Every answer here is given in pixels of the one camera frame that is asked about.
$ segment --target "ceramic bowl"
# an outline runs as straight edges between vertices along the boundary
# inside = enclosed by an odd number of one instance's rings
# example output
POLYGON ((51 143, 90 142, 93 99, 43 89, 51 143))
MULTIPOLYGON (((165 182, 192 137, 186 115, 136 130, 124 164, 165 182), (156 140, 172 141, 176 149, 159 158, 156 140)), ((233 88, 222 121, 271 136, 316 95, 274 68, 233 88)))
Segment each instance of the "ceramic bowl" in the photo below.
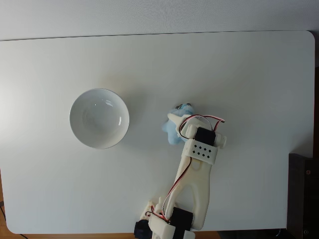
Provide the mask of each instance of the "ceramic bowl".
POLYGON ((74 135, 86 146, 104 149, 119 143, 130 123, 129 111, 116 93, 91 89, 81 94, 70 110, 74 135))

